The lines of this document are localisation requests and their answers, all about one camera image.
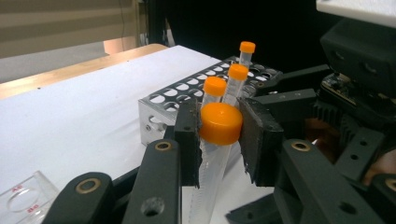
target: centrifuge tube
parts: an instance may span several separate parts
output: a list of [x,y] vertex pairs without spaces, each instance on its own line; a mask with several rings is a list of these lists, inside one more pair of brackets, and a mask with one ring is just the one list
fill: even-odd
[[239,139],[242,114],[234,106],[209,103],[201,109],[201,122],[203,162],[199,169],[200,188],[192,193],[190,224],[210,222],[231,146]]
[[239,63],[231,64],[228,70],[227,88],[222,98],[222,102],[235,105],[236,98],[241,95],[241,90],[248,78],[248,69]]
[[239,63],[249,69],[251,64],[251,56],[254,53],[256,45],[249,41],[242,41],[239,47],[241,54],[239,55]]
[[204,98],[202,99],[202,105],[208,103],[220,102],[221,97],[224,95],[227,82],[220,77],[208,77],[204,83]]

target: beige wall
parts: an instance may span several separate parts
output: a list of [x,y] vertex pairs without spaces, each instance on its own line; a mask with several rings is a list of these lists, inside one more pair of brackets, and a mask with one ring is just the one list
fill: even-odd
[[66,48],[139,30],[137,0],[0,0],[0,58]]

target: orange test tube cap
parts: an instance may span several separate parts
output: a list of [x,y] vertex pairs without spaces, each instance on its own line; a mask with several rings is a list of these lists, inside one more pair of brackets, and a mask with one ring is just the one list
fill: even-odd
[[236,80],[244,81],[248,78],[248,69],[239,63],[233,63],[228,70],[228,75]]
[[245,53],[254,53],[256,44],[249,41],[242,41],[239,50]]
[[199,134],[209,143],[227,146],[238,141],[242,120],[241,112],[234,106],[210,103],[201,109],[202,127]]
[[204,83],[204,92],[214,96],[224,95],[227,82],[220,77],[208,77]]

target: test tube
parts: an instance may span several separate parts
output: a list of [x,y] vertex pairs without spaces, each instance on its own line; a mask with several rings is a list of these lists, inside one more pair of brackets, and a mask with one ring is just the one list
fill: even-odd
[[236,98],[241,95],[241,90],[244,87],[245,81],[248,78],[248,69],[239,63],[231,64],[228,70],[227,88],[222,98],[222,102],[235,105]]
[[256,48],[256,44],[249,41],[242,41],[239,46],[239,50],[241,51],[239,55],[239,63],[244,65],[247,69],[249,69],[251,64],[251,56],[254,53]]
[[201,108],[208,103],[220,102],[224,95],[227,82],[220,77],[208,77],[204,83],[204,97]]
[[201,122],[203,161],[199,168],[200,188],[192,193],[190,224],[210,222],[231,146],[239,139],[242,114],[234,106],[209,103],[201,109]]

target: clear plastic container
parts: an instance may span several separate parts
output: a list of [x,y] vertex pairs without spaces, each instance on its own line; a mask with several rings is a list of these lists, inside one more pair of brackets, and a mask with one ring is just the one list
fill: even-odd
[[232,144],[239,138],[242,114],[234,106],[209,103],[201,109],[201,122],[203,162],[199,169],[200,188],[192,193],[190,224],[210,222]]
[[222,102],[228,105],[236,105],[236,98],[240,97],[242,88],[248,78],[248,69],[238,63],[233,63],[228,70],[227,88]]
[[251,57],[255,48],[256,44],[249,41],[242,41],[239,47],[239,50],[241,51],[239,55],[239,63],[244,65],[247,69],[249,69],[251,65]]
[[208,103],[220,102],[224,95],[227,82],[220,77],[208,77],[204,83],[204,97],[201,108]]

